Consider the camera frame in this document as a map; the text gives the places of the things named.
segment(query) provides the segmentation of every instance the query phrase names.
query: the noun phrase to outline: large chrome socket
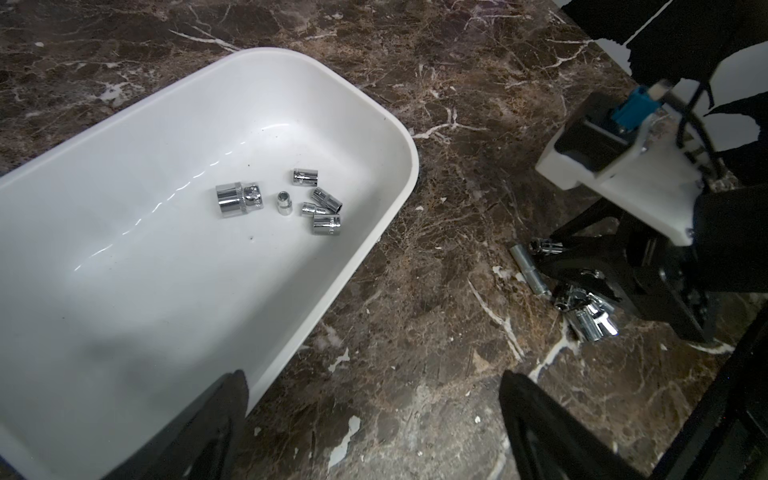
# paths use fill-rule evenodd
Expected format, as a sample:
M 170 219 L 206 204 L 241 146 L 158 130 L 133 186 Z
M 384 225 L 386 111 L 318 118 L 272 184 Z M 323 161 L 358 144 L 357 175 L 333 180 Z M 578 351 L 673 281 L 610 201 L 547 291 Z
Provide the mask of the large chrome socket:
M 599 296 L 573 285 L 560 289 L 554 306 L 563 312 L 581 340 L 597 342 L 606 335 L 615 336 L 619 331 L 611 321 L 615 308 Z
M 317 170 L 294 168 L 293 184 L 300 187 L 317 187 Z
M 342 203 L 320 187 L 312 190 L 312 199 L 316 204 L 330 210 L 332 214 L 337 214 L 341 210 Z
M 241 182 L 216 186 L 216 198 L 224 217 L 245 215 L 264 208 L 259 184 Z
M 339 235 L 341 217 L 339 215 L 315 215 L 312 217 L 312 233 L 315 235 Z

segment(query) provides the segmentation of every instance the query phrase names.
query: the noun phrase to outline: socket wrench socket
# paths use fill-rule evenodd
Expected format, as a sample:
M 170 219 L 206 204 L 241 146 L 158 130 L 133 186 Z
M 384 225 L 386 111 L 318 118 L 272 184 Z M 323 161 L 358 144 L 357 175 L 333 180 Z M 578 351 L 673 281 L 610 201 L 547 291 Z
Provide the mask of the socket wrench socket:
M 590 342 L 597 342 L 599 339 L 603 338 L 603 333 L 600 331 L 600 327 L 595 323 L 586 307 L 580 306 L 574 308 L 563 315 L 575 330 L 579 340 L 586 339 Z
M 312 190 L 312 199 L 321 207 L 330 210 L 332 214 L 337 214 L 341 210 L 342 203 L 320 187 Z
M 318 207 L 311 202 L 301 204 L 301 214 L 304 217 L 314 217 L 315 215 L 329 215 L 332 212 L 325 207 Z
M 264 208 L 259 184 L 253 182 L 217 185 L 216 199 L 223 217 L 245 215 Z
M 317 170 L 294 168 L 293 184 L 300 187 L 317 187 Z
M 277 194 L 277 210 L 280 215 L 288 216 L 293 212 L 293 202 L 290 199 L 288 192 L 280 192 Z
M 525 277 L 528 286 L 531 287 L 531 291 L 533 291 L 534 295 L 549 293 L 549 287 L 547 287 L 547 284 L 544 283 L 544 280 L 542 280 L 541 276 L 538 274 L 536 264 L 533 262 L 531 256 L 528 255 L 528 250 L 525 248 L 525 245 L 515 245 L 509 249 L 509 253 L 512 254 L 512 258 L 515 259 L 515 262 L 520 267 L 520 271 Z
M 312 233 L 315 235 L 338 235 L 341 233 L 339 215 L 315 215 L 312 217 Z

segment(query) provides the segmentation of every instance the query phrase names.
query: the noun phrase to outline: dark brown marble surface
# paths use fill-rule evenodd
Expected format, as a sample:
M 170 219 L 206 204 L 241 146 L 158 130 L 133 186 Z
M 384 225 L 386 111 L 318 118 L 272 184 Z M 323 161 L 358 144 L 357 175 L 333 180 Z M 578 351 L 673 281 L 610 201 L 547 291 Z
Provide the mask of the dark brown marble surface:
M 421 171 L 249 416 L 234 478 L 517 478 L 496 400 L 504 369 L 530 373 L 650 472 L 754 302 L 726 299 L 709 349 L 622 316 L 619 337 L 578 345 L 516 280 L 508 246 L 595 199 L 536 174 L 542 148 L 590 91 L 633 86 L 550 0 L 7 0 L 0 174 L 259 46 L 306 53 L 389 109 L 416 139 Z

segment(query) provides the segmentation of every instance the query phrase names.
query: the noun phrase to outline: blue connector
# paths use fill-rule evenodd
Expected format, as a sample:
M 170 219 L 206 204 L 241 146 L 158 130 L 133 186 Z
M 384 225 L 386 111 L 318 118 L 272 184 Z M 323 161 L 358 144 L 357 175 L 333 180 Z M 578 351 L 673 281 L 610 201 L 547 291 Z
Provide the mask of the blue connector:
M 654 113 L 661 103 L 651 100 L 648 89 L 637 87 L 629 98 L 619 108 L 614 110 L 611 120 L 622 126 L 626 131 L 632 131 L 639 127 L 645 118 Z

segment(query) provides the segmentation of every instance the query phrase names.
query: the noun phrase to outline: small chrome socket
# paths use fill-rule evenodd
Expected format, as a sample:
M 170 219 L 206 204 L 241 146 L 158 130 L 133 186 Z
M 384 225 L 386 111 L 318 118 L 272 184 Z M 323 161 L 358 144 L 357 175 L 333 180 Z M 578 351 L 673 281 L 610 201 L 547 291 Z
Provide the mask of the small chrome socket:
M 312 233 L 315 235 L 339 235 L 341 217 L 339 215 L 315 215 L 312 217 Z
M 341 210 L 342 203 L 320 187 L 312 190 L 312 199 L 321 207 L 330 210 L 332 214 L 337 214 Z
M 293 184 L 299 187 L 317 187 L 317 170 L 294 168 Z
M 293 202 L 290 199 L 288 192 L 280 192 L 277 194 L 277 210 L 280 215 L 288 216 L 293 212 Z
M 332 212 L 325 207 L 319 207 L 310 202 L 304 202 L 301 205 L 301 214 L 304 217 L 314 217 L 315 215 L 328 215 Z
M 259 184 L 253 182 L 217 185 L 216 199 L 223 217 L 236 217 L 264 208 Z

